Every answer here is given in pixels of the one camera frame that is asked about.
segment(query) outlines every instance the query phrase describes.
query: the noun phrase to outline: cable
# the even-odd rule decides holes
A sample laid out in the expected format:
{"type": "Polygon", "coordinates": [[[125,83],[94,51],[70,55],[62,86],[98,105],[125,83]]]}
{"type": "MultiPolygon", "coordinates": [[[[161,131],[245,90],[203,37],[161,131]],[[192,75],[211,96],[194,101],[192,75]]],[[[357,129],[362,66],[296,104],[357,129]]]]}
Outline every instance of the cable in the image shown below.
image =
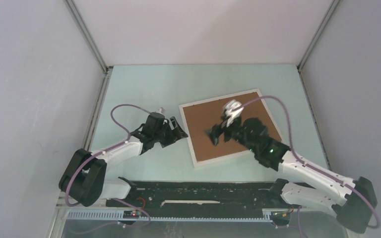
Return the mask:
{"type": "Polygon", "coordinates": [[[143,205],[142,205],[142,207],[141,207],[141,209],[144,209],[145,208],[145,205],[146,205],[146,201],[145,201],[145,199],[143,199],[142,197],[139,197],[139,198],[137,198],[137,200],[142,200],[142,202],[143,202],[143,205]]]}
{"type": "Polygon", "coordinates": [[[296,229],[296,230],[298,230],[299,233],[300,233],[300,238],[303,238],[303,237],[305,237],[305,238],[309,238],[308,235],[302,230],[302,228],[301,228],[300,225],[299,225],[298,227],[296,227],[296,226],[291,226],[291,225],[278,226],[278,225],[276,225],[276,223],[275,223],[274,221],[272,221],[272,225],[274,225],[276,229],[288,229],[288,228],[296,229]]]}
{"type": "Polygon", "coordinates": [[[334,180],[335,182],[339,183],[340,185],[342,186],[345,186],[346,188],[348,188],[349,190],[351,190],[353,193],[355,193],[357,196],[359,196],[363,202],[365,202],[365,204],[369,207],[369,209],[372,211],[374,217],[376,218],[376,225],[374,226],[370,226],[368,225],[369,228],[372,228],[372,229],[377,229],[381,226],[381,219],[379,218],[379,215],[378,213],[376,212],[375,208],[370,204],[370,202],[359,192],[357,191],[355,188],[353,188],[352,186],[348,185],[348,184],[345,184],[344,181],[340,180],[339,178],[336,178],[335,176],[333,175],[330,175],[328,174],[327,172],[325,171],[322,171],[321,169],[318,169],[312,165],[310,165],[309,163],[306,163],[306,161],[304,161],[303,159],[301,159],[297,154],[296,154],[296,151],[294,150],[294,146],[293,146],[293,136],[291,134],[291,124],[290,124],[290,115],[288,113],[288,110],[287,108],[285,107],[284,103],[277,97],[275,96],[272,96],[272,95],[267,95],[267,96],[261,96],[261,97],[258,97],[258,98],[255,98],[255,99],[252,99],[250,101],[248,101],[247,103],[235,108],[233,111],[235,110],[238,110],[240,108],[244,108],[245,106],[253,103],[253,102],[256,102],[258,100],[262,100],[262,99],[274,99],[276,100],[280,105],[281,107],[283,108],[284,110],[284,113],[285,113],[285,117],[287,119],[287,125],[288,125],[288,137],[289,137],[289,141],[290,141],[290,151],[291,153],[293,154],[293,156],[296,158],[296,160],[298,162],[300,162],[301,164],[305,165],[306,167],[334,180]]]}
{"type": "Polygon", "coordinates": [[[76,232],[76,231],[73,231],[73,230],[69,229],[69,232],[71,232],[71,233],[73,233],[73,234],[76,234],[76,235],[83,235],[83,234],[91,233],[91,232],[93,232],[93,231],[96,231],[96,230],[98,230],[98,229],[100,229],[100,228],[103,228],[103,227],[105,227],[105,226],[109,226],[109,225],[119,225],[119,224],[123,224],[124,227],[143,227],[143,226],[148,225],[148,224],[151,222],[151,217],[150,217],[150,215],[149,215],[146,211],[144,211],[142,208],[135,207],[135,206],[133,206],[132,204],[129,204],[129,203],[125,202],[125,201],[122,201],[122,200],[120,200],[120,199],[118,199],[118,198],[112,198],[112,199],[115,200],[115,201],[117,201],[117,202],[123,203],[124,205],[126,205],[126,206],[128,206],[128,207],[130,207],[130,208],[133,208],[133,209],[135,209],[135,210],[138,210],[138,211],[140,211],[141,213],[145,214],[146,217],[148,218],[147,222],[144,223],[144,224],[141,224],[141,225],[128,225],[128,224],[122,223],[122,222],[120,222],[120,221],[117,221],[117,222],[107,222],[107,223],[104,223],[104,224],[102,224],[102,225],[100,225],[100,226],[98,226],[98,227],[95,227],[95,228],[93,228],[93,229],[91,229],[91,230],[88,230],[88,231],[84,231],[84,232],[76,232]]]}
{"type": "Polygon", "coordinates": [[[150,215],[149,215],[146,211],[144,211],[143,209],[141,209],[141,208],[139,208],[139,207],[135,207],[134,205],[129,204],[129,203],[125,202],[125,201],[122,201],[122,200],[120,200],[120,199],[118,199],[118,198],[112,198],[112,199],[115,200],[116,202],[123,203],[124,205],[126,205],[126,206],[128,206],[128,207],[130,207],[130,208],[133,208],[133,209],[135,209],[135,210],[140,211],[141,213],[145,214],[146,217],[148,218],[147,222],[144,223],[144,224],[141,224],[141,225],[128,225],[128,224],[124,224],[124,226],[127,226],[127,227],[143,227],[143,226],[148,225],[148,224],[151,222],[151,217],[150,217],[150,215]]]}

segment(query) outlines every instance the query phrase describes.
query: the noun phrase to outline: white wall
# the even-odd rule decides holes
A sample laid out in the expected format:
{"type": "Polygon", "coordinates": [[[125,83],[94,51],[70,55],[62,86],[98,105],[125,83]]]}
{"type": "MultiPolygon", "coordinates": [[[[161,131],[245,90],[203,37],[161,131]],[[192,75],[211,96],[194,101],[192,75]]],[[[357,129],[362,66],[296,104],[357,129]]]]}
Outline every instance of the white wall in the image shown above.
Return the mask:
{"type": "Polygon", "coordinates": [[[108,65],[300,61],[332,0],[76,0],[108,65]]]}
{"type": "Polygon", "coordinates": [[[370,179],[381,216],[381,1],[343,1],[304,76],[332,167],[370,179]]]}
{"type": "Polygon", "coordinates": [[[0,237],[44,237],[102,72],[62,0],[0,0],[0,237]]]}

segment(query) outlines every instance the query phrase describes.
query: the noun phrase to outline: metal frame edge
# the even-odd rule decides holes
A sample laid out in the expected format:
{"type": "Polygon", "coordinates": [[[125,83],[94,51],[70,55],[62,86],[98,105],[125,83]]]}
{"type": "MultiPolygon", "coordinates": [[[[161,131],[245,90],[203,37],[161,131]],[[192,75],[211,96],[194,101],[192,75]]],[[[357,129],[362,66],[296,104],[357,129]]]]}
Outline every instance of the metal frame edge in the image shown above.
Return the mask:
{"type": "Polygon", "coordinates": [[[328,169],[332,171],[331,164],[329,162],[329,157],[328,157],[328,154],[326,152],[325,144],[323,143],[323,137],[322,137],[320,130],[319,130],[318,121],[316,119],[315,111],[313,109],[313,106],[312,106],[312,103],[311,103],[311,100],[309,97],[309,93],[308,93],[308,90],[306,88],[305,81],[303,79],[303,73],[300,71],[299,71],[299,77],[300,77],[300,81],[302,83],[302,87],[303,87],[303,91],[305,93],[306,100],[307,100],[308,105],[309,105],[309,110],[310,110],[310,114],[312,115],[313,123],[315,124],[316,133],[317,133],[317,136],[319,137],[319,143],[320,143],[320,146],[322,148],[323,155],[325,156],[326,165],[327,165],[328,169]]]}
{"type": "Polygon", "coordinates": [[[91,36],[90,31],[87,28],[87,25],[84,22],[84,19],[82,18],[81,14],[79,13],[79,10],[73,0],[63,0],[69,9],[72,17],[74,18],[79,30],[81,31],[85,41],[87,42],[88,46],[90,47],[91,51],[93,52],[95,58],[97,59],[99,65],[101,66],[101,69],[104,73],[107,73],[107,65],[104,62],[104,59],[93,39],[91,36]]]}
{"type": "Polygon", "coordinates": [[[319,27],[317,28],[311,42],[309,43],[308,48],[306,49],[305,53],[303,54],[302,59],[300,60],[299,64],[297,65],[297,69],[299,71],[302,71],[303,67],[306,65],[307,60],[309,59],[310,55],[312,54],[313,49],[315,48],[316,44],[318,43],[320,37],[325,31],[326,26],[334,16],[338,6],[343,0],[333,0],[331,5],[328,8],[328,11],[326,12],[325,16],[322,19],[322,22],[320,23],[319,27]]]}
{"type": "Polygon", "coordinates": [[[82,147],[89,150],[91,147],[91,142],[94,138],[95,129],[97,126],[98,119],[100,117],[101,108],[103,105],[104,98],[106,96],[107,88],[109,86],[110,77],[112,76],[113,67],[108,68],[107,73],[100,84],[99,92],[97,94],[96,102],[93,107],[90,122],[88,123],[87,132],[85,134],[82,147]]]}
{"type": "Polygon", "coordinates": [[[49,227],[46,238],[61,238],[66,222],[66,216],[68,215],[68,210],[56,208],[53,218],[52,224],[49,227]]]}

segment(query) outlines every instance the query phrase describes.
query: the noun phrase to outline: brown cork board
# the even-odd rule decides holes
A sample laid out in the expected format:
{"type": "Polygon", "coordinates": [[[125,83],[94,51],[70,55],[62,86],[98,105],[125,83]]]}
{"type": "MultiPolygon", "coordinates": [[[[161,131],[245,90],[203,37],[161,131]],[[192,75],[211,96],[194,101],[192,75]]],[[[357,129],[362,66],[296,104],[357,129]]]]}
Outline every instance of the brown cork board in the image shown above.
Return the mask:
{"type": "MultiPolygon", "coordinates": [[[[221,123],[223,106],[232,99],[244,104],[259,96],[259,90],[249,90],[180,106],[185,130],[189,133],[188,143],[194,166],[238,157],[247,151],[244,146],[234,140],[224,142],[223,135],[220,137],[220,143],[214,146],[204,131],[210,129],[214,124],[221,123]]],[[[262,101],[256,101],[245,107],[242,112],[242,120],[248,118],[259,118],[268,128],[269,135],[281,141],[279,129],[262,101]]]]}

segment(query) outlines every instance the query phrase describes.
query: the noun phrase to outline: white board frame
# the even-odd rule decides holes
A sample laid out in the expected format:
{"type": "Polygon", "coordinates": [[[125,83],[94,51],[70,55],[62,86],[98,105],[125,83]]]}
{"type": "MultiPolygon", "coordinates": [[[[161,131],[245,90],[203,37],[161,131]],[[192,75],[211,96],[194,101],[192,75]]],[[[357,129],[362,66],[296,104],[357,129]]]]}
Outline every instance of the white board frame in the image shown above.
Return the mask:
{"type": "MultiPolygon", "coordinates": [[[[219,97],[214,97],[214,98],[209,98],[209,99],[205,99],[205,100],[196,101],[196,102],[193,102],[193,103],[186,103],[186,104],[179,105],[180,115],[181,115],[182,121],[183,121],[183,127],[184,127],[185,132],[189,135],[189,137],[188,137],[188,145],[189,145],[189,150],[190,150],[190,156],[192,157],[193,167],[196,168],[196,167],[200,167],[200,166],[203,166],[203,165],[208,165],[208,164],[213,164],[213,163],[217,163],[217,162],[220,162],[220,161],[226,161],[226,160],[238,158],[238,157],[243,156],[243,155],[248,155],[251,152],[249,150],[246,150],[246,151],[242,151],[242,152],[238,152],[238,153],[234,153],[234,154],[230,154],[230,155],[225,155],[225,156],[220,156],[220,157],[217,157],[217,158],[214,158],[214,159],[198,162],[196,160],[195,151],[193,150],[191,135],[189,133],[188,123],[186,122],[184,108],[185,107],[189,107],[189,106],[193,106],[193,105],[197,105],[197,104],[208,103],[208,102],[212,102],[212,101],[216,101],[216,100],[220,100],[220,99],[236,97],[236,96],[240,96],[240,95],[244,95],[244,94],[249,94],[249,93],[257,93],[259,96],[262,96],[261,93],[260,93],[260,90],[258,88],[256,88],[256,89],[251,89],[251,90],[247,90],[247,91],[243,91],[243,92],[239,92],[239,93],[232,93],[232,94],[228,94],[228,95],[224,95],[224,96],[219,96],[219,97]]],[[[283,140],[281,131],[279,130],[277,124],[275,123],[275,120],[272,117],[271,111],[269,110],[268,106],[266,105],[265,100],[262,99],[261,101],[262,101],[263,106],[265,107],[269,117],[271,118],[272,123],[274,124],[275,128],[277,129],[278,134],[281,137],[281,140],[283,140]]]]}

